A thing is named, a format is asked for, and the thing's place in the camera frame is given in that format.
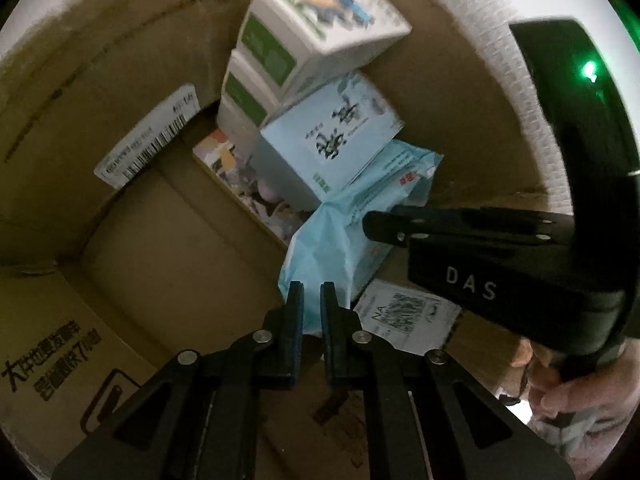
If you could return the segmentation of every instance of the metal screw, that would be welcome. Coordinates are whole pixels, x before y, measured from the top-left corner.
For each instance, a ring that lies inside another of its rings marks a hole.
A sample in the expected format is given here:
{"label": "metal screw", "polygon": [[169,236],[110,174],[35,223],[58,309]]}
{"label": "metal screw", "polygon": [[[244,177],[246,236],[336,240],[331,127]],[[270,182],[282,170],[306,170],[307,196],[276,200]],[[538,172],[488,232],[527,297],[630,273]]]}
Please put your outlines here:
{"label": "metal screw", "polygon": [[429,358],[429,361],[431,361],[435,365],[443,365],[449,360],[449,355],[442,350],[438,350],[437,348],[429,350],[427,352],[427,357]]}
{"label": "metal screw", "polygon": [[268,330],[256,330],[254,332],[254,341],[257,343],[268,343],[272,337],[273,334]]}
{"label": "metal screw", "polygon": [[366,330],[358,330],[351,335],[351,338],[358,344],[366,345],[371,342],[371,334]]}
{"label": "metal screw", "polygon": [[193,350],[185,350],[184,352],[180,352],[180,355],[178,355],[178,362],[181,365],[192,365],[197,360],[198,354],[196,354],[196,352],[194,352]]}

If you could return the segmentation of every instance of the human hand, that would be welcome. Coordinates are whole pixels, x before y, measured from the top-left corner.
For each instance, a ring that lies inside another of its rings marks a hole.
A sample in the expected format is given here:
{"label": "human hand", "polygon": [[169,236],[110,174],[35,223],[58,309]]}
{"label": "human hand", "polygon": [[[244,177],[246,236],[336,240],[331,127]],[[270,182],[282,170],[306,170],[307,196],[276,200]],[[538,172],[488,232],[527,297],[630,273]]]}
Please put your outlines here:
{"label": "human hand", "polygon": [[529,403],[535,418],[601,407],[601,416],[632,410],[640,396],[640,340],[628,339],[620,357],[585,377],[562,382],[549,367],[551,352],[534,346]]}

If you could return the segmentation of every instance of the green light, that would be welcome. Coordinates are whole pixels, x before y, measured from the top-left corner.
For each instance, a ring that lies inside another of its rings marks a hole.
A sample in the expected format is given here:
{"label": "green light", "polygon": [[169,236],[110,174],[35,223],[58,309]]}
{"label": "green light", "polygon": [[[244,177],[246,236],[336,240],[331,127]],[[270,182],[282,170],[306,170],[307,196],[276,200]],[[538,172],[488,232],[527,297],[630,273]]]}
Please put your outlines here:
{"label": "green light", "polygon": [[582,67],[582,74],[584,74],[587,79],[590,79],[592,83],[595,83],[598,78],[596,75],[596,64],[593,61],[588,61]]}

